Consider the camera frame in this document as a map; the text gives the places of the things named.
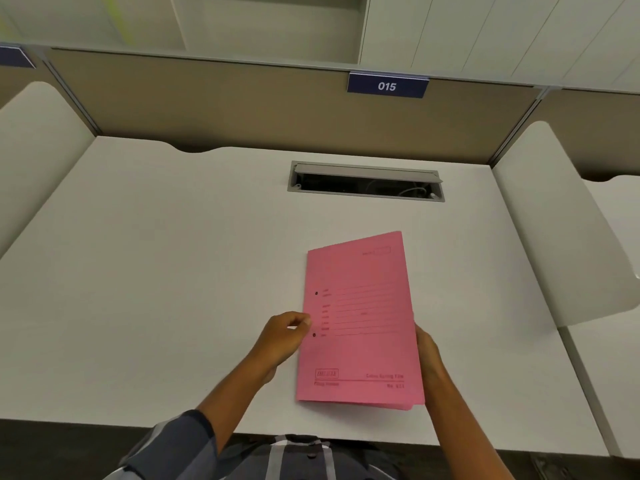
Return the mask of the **person's striped shirt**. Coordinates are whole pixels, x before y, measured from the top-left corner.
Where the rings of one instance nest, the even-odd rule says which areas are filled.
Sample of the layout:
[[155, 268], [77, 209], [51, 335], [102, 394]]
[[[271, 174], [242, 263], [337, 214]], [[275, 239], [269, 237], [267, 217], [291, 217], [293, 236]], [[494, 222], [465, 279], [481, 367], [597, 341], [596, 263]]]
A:
[[204, 414], [158, 423], [103, 480], [408, 480], [373, 444], [308, 435], [267, 436], [217, 450]]

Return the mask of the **person's left hand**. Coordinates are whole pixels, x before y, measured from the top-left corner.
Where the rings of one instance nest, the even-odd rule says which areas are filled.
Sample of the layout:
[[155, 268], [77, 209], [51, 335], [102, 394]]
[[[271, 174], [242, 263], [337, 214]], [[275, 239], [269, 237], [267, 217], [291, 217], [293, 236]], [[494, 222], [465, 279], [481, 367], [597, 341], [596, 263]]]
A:
[[303, 339], [283, 340], [277, 337], [273, 329], [274, 316], [268, 320], [247, 355], [252, 366], [258, 371], [264, 385], [273, 379], [278, 366], [288, 360], [299, 349], [303, 341]]

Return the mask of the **person's left forearm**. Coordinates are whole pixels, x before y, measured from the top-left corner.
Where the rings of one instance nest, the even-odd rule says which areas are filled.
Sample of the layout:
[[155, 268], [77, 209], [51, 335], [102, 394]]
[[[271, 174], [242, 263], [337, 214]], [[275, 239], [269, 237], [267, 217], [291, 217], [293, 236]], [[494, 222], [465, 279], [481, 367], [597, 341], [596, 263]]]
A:
[[196, 407], [212, 427], [217, 453], [224, 450], [252, 400], [273, 379], [276, 369], [247, 355]]

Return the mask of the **white overhead cabinet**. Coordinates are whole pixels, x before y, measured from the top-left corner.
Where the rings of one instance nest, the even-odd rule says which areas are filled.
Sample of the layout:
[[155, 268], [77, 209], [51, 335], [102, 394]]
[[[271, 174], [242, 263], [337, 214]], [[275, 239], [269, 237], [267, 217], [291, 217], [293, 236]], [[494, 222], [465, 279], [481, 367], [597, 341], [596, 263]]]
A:
[[0, 41], [640, 93], [640, 0], [0, 0]]

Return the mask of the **person's right hand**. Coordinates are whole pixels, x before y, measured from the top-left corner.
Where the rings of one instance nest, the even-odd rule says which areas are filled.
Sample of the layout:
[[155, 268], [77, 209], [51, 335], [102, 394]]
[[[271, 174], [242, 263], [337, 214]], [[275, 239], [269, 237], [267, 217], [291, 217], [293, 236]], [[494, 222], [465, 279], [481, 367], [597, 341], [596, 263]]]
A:
[[433, 393], [436, 393], [444, 384], [450, 380], [442, 357], [432, 336], [424, 331], [416, 323], [415, 335], [420, 362], [420, 374], [424, 389], [425, 401], [429, 402]]

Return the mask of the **blue number sign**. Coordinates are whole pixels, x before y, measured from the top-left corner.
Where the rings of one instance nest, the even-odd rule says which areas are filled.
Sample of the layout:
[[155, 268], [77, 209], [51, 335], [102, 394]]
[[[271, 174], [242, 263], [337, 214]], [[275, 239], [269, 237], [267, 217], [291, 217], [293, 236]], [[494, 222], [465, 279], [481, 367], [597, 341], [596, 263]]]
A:
[[36, 64], [22, 47], [0, 44], [0, 67], [36, 69]]
[[349, 72], [347, 93], [423, 98], [430, 78], [397, 73]]

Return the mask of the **person's right forearm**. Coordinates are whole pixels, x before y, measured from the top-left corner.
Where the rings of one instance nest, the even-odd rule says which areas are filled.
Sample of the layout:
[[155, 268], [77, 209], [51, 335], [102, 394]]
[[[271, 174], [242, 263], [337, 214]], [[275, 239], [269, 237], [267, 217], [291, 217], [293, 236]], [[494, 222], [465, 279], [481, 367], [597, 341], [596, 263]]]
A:
[[426, 375], [422, 381], [453, 480], [515, 480], [450, 377]]

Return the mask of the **white curved side divider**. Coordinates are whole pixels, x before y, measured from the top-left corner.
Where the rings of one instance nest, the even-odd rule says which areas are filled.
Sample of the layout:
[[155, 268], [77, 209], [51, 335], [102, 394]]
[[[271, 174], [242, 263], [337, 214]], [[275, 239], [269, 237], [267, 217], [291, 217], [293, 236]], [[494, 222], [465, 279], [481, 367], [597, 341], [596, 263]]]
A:
[[528, 126], [492, 172], [558, 327], [640, 305], [640, 278], [548, 123]]
[[0, 258], [94, 140], [45, 82], [28, 84], [0, 109]]

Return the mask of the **pink paper file folder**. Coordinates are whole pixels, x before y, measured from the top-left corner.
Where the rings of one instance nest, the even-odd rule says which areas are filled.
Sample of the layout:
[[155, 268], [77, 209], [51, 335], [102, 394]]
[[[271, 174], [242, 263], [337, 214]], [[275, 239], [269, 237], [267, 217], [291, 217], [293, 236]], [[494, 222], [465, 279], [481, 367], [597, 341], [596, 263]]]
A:
[[424, 404], [400, 231], [309, 250], [299, 402], [409, 411]]

